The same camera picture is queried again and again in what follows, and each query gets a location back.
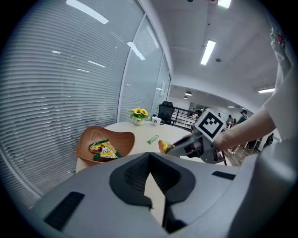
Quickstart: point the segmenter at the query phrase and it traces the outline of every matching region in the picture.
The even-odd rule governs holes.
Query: snack package
[[[173,144],[171,144],[170,142],[167,142],[164,140],[159,140],[158,147],[159,147],[159,151],[161,153],[166,154],[170,149],[174,148],[175,146]]]
[[[154,137],[152,137],[150,140],[147,141],[147,143],[149,145],[151,145],[154,141],[156,141],[156,139],[159,137],[159,135],[155,135]]]
[[[95,161],[117,159],[122,157],[119,152],[111,145],[108,139],[92,143],[89,145],[89,150],[92,153],[96,153],[96,155],[93,157],[93,160]]]

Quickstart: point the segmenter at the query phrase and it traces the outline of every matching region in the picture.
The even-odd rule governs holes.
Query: yellow flower
[[[135,114],[141,114],[141,109],[137,107],[136,109],[133,109]]]
[[[146,109],[141,109],[141,113],[144,114],[145,116],[148,115],[148,112],[146,111]]]

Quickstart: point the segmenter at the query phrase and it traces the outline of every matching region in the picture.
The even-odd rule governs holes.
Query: human hand
[[[227,137],[224,132],[218,134],[214,140],[214,148],[220,152],[229,148],[227,144]]]

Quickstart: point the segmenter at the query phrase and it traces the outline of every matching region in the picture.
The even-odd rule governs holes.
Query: wooden bowl
[[[135,143],[135,135],[131,132],[113,132],[100,126],[90,126],[80,137],[76,155],[89,166],[102,163],[93,160],[95,154],[89,151],[89,145],[106,139],[122,156],[127,156]]]

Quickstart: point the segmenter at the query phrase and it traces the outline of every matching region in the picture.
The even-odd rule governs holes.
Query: railing
[[[198,115],[189,110],[185,110],[179,107],[174,107],[175,111],[171,119],[173,120],[173,126],[181,127],[187,131],[191,131],[191,125],[196,122]]]

